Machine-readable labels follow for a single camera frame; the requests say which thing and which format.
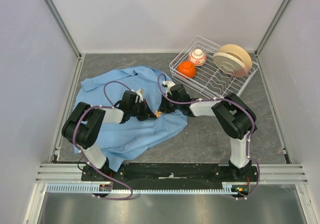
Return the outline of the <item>red gold leaf brooch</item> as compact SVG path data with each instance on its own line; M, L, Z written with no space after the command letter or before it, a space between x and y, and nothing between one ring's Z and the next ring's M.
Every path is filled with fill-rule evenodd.
M157 118L159 118L162 115L162 112L157 110L154 114L156 115Z

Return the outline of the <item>light blue button shirt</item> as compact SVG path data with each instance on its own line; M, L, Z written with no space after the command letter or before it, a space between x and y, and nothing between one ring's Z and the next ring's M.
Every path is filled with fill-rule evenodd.
M142 88L144 99L152 112L155 112L162 100L158 87L160 74L161 71L147 66L133 66L87 78L81 82L76 103L111 106L121 100L128 88L134 91ZM97 143L108 158L110 169L117 171L123 161L133 160L148 148L172 138L187 124L187 117L180 111L145 121L131 117L124 124L102 124Z

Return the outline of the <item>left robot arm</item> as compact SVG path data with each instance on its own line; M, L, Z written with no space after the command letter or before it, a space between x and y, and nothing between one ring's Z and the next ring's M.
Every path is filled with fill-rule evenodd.
M112 107L79 102L62 127L62 136L82 153L87 165L92 168L92 175L99 181L106 180L110 175L109 161L97 143L102 124L123 124L131 117L139 121L157 118L143 98L143 92L142 89L127 90Z

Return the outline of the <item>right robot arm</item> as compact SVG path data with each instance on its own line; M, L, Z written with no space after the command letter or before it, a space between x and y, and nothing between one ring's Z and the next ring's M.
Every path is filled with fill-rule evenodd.
M214 116L230 137L231 156L227 174L235 181L257 175L250 158L250 138L257 129L255 114L234 93L223 98L191 98L182 84L164 81L159 86L162 102L159 111L172 113L177 110L189 117Z

